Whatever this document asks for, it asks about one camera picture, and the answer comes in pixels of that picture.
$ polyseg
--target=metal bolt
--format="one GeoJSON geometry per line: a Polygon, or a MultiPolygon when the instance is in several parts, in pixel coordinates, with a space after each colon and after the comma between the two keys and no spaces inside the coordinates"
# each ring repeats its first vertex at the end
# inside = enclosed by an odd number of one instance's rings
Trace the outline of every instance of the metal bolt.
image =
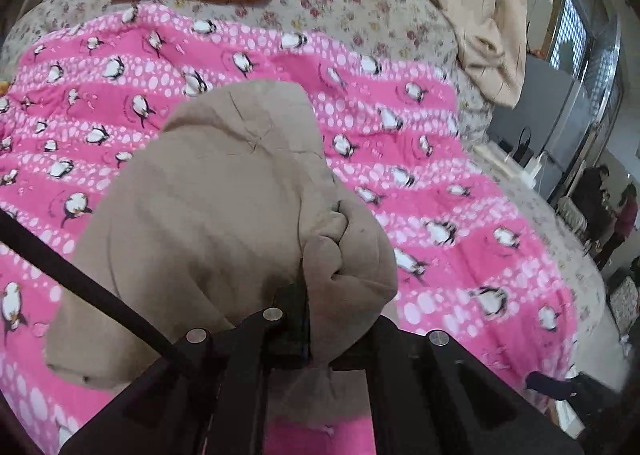
{"type": "Polygon", "coordinates": [[[437,347],[443,347],[449,343],[449,335],[444,330],[434,330],[429,333],[429,341],[437,347]]]}
{"type": "Polygon", "coordinates": [[[189,343],[202,343],[207,339],[207,331],[204,329],[191,329],[187,332],[187,341],[189,343]]]}
{"type": "Polygon", "coordinates": [[[264,310],[262,317],[268,321],[278,321],[282,318],[282,311],[277,307],[270,307],[264,310]]]}

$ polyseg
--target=black strap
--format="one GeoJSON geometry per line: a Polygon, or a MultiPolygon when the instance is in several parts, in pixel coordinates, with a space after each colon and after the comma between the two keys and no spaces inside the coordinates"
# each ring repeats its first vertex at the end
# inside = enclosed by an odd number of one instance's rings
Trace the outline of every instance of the black strap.
{"type": "Polygon", "coordinates": [[[0,241],[77,297],[135,334],[164,359],[174,364],[183,375],[197,377],[198,371],[191,360],[140,314],[62,258],[2,210],[0,210],[0,241]]]}

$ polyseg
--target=person in red shirt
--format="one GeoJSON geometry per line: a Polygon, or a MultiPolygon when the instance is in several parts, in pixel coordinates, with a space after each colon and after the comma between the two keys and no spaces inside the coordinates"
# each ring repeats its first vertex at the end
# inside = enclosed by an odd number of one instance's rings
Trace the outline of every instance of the person in red shirt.
{"type": "Polygon", "coordinates": [[[633,183],[629,183],[625,191],[622,192],[618,209],[614,210],[617,220],[613,228],[613,234],[607,243],[603,245],[602,251],[593,258],[593,261],[595,261],[598,269],[601,271],[604,269],[604,266],[607,265],[613,251],[625,242],[634,229],[636,215],[638,215],[637,195],[638,192],[633,183]]]}

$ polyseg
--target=red shirt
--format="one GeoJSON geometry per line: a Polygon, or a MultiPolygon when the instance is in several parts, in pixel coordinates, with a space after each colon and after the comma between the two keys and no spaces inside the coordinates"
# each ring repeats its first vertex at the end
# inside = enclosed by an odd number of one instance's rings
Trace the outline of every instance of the red shirt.
{"type": "Polygon", "coordinates": [[[636,215],[638,215],[638,203],[636,199],[627,200],[616,221],[614,231],[624,238],[627,238],[634,229],[636,215]]]}

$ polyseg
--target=pink penguin blanket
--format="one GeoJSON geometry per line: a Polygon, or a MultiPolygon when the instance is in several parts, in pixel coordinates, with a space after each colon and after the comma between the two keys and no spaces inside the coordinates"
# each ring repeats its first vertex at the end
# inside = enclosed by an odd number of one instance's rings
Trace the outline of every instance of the pink penguin blanket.
{"type": "MultiPolygon", "coordinates": [[[[521,393],[531,371],[564,376],[576,330],[570,291],[516,207],[463,152],[453,89],[428,64],[156,4],[51,33],[25,53],[0,98],[0,207],[69,257],[113,177],[176,104],[249,79],[305,89],[327,164],[394,247],[402,328],[448,331],[521,393]]],[[[110,395],[46,368],[43,336],[62,291],[2,244],[0,291],[0,389],[55,454],[110,395]]],[[[370,420],[268,430],[267,453],[301,446],[374,453],[370,420]]]]}

